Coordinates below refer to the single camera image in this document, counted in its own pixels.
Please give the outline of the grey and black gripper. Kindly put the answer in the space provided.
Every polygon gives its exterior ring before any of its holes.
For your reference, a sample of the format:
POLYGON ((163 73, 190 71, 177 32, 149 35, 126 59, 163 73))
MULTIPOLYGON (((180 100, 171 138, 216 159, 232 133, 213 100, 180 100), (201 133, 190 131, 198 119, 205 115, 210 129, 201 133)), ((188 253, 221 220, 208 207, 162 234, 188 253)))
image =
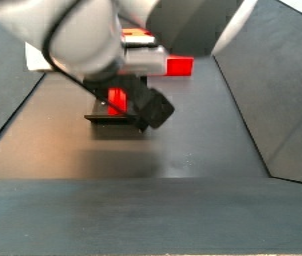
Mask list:
POLYGON ((131 118, 141 130, 159 128, 176 111, 165 95, 147 86, 149 75, 166 73, 167 57, 163 46, 129 48, 125 65, 117 74, 102 73, 85 79, 85 86, 99 96, 109 97, 110 88, 123 90, 134 108, 131 118))

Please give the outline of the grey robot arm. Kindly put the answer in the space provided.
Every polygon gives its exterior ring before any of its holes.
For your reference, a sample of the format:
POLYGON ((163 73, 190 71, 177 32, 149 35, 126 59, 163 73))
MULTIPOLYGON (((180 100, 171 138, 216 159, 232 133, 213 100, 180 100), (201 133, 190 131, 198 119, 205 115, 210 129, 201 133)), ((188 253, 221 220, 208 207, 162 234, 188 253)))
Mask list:
POLYGON ((110 86, 123 89, 125 116, 158 128, 174 106, 141 77, 163 72, 170 55, 210 55, 245 1, 0 0, 0 25, 102 101, 110 86))

